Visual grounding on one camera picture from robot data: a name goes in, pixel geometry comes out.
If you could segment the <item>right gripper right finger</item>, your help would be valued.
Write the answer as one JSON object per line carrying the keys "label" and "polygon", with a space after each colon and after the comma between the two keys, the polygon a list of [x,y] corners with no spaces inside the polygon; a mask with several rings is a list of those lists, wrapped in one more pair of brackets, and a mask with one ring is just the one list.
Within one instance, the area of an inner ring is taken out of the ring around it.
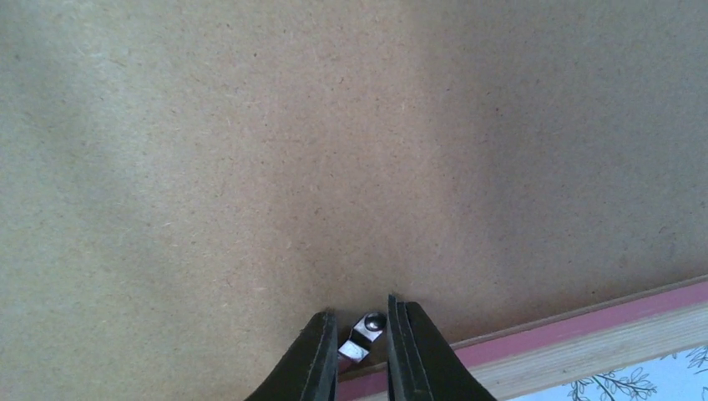
{"label": "right gripper right finger", "polygon": [[390,400],[496,400],[419,303],[388,296],[386,345]]}

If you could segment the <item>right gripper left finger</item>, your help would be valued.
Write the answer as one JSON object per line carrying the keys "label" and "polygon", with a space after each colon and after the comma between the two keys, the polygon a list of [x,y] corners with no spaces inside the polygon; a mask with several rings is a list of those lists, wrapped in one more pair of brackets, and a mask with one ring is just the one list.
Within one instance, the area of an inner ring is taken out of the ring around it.
{"label": "right gripper left finger", "polygon": [[314,314],[250,401],[328,401],[336,398],[337,325],[332,312]]}

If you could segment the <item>brown frame backing board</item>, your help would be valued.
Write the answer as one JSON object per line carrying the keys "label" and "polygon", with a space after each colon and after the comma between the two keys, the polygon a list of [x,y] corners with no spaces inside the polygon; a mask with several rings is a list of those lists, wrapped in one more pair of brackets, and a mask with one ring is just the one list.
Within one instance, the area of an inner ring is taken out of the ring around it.
{"label": "brown frame backing board", "polygon": [[704,1],[4,1],[1,397],[243,399],[707,272]]}

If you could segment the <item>small metal retaining clip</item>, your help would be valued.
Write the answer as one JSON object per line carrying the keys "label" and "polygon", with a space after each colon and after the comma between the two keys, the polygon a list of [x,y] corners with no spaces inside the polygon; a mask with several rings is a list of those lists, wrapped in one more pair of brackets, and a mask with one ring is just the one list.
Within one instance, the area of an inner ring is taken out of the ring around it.
{"label": "small metal retaining clip", "polygon": [[338,348],[340,362],[360,363],[368,357],[372,344],[381,337],[387,326],[387,315],[383,312],[369,312],[361,317]]}

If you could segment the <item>pink wooden picture frame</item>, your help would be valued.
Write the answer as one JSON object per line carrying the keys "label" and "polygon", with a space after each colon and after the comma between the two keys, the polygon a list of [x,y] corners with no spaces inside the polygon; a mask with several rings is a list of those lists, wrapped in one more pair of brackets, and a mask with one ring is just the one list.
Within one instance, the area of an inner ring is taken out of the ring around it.
{"label": "pink wooden picture frame", "polygon": [[[512,400],[598,373],[707,347],[707,279],[697,277],[450,345],[496,398]],[[390,400],[387,365],[341,384],[343,400]]]}

